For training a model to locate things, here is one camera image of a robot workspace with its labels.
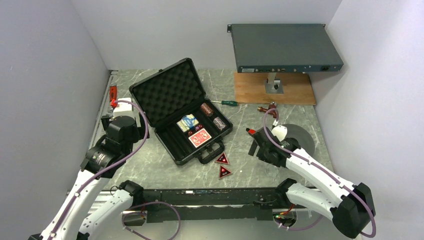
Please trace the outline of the poker chip roll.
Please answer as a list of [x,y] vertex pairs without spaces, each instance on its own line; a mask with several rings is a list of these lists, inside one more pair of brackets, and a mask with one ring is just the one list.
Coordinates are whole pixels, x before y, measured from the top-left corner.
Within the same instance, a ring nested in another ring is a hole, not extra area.
[[220,117],[214,118],[213,123],[220,131],[223,131],[227,127],[227,125]]
[[207,103],[201,104],[200,109],[207,117],[211,117],[214,114],[213,109]]

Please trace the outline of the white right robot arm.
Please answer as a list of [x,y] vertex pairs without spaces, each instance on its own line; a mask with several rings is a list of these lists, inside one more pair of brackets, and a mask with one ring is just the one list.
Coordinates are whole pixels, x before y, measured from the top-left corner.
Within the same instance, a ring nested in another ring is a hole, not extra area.
[[253,138],[248,155],[291,170],[316,187],[312,190],[294,179],[285,179],[275,188],[275,200],[280,207],[294,204],[312,210],[332,221],[340,233],[351,239],[376,235],[376,210],[366,184],[354,184],[323,166],[298,139],[289,135],[286,125],[246,131]]

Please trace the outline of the red playing card deck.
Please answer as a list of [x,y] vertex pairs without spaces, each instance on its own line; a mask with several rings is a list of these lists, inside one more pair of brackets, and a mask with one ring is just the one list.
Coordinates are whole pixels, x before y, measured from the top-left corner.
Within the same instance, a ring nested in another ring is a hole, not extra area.
[[207,141],[211,139],[211,135],[207,132],[206,129],[202,128],[199,131],[195,132],[191,136],[188,137],[188,140],[191,142],[191,144],[198,148]]

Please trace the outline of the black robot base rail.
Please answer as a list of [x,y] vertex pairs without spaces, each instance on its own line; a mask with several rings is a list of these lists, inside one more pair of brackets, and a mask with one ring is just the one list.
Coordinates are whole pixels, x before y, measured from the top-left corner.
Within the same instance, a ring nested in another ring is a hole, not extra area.
[[182,220],[272,221],[289,211],[289,223],[295,208],[278,195],[274,187],[145,189],[141,199],[129,208],[147,223]]

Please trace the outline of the black foam-lined carrying case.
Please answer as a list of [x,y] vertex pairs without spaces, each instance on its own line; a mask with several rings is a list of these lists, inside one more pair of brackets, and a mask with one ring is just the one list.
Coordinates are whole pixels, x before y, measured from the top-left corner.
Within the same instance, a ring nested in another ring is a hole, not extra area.
[[[149,125],[176,165],[182,166],[193,158],[207,164],[224,151],[223,138],[233,129],[228,118],[206,97],[199,74],[191,58],[184,58],[147,78],[132,84],[129,93],[144,111]],[[214,111],[206,116],[200,106],[207,103]],[[182,132],[177,122],[193,114],[211,139],[200,147],[189,141],[188,132]],[[221,118],[227,127],[220,131],[213,123]]]

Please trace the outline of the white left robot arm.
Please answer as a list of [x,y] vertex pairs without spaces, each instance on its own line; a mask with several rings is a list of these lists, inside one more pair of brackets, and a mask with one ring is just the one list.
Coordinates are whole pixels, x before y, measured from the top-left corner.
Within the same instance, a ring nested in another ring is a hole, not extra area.
[[95,240],[110,218],[143,205],[143,187],[126,180],[109,200],[89,213],[116,171],[138,151],[133,145],[138,141],[145,143],[149,137],[146,116],[141,112],[139,117],[140,127],[134,117],[127,115],[116,116],[107,125],[106,134],[87,151],[75,183],[56,216],[41,233],[33,234],[29,239]]

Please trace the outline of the blue playing card deck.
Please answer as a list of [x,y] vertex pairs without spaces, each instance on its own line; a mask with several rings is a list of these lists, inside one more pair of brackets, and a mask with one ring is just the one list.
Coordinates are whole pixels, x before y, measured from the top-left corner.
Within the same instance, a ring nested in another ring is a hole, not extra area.
[[199,121],[193,114],[188,114],[183,116],[176,124],[180,130],[185,133],[195,128],[199,124]]

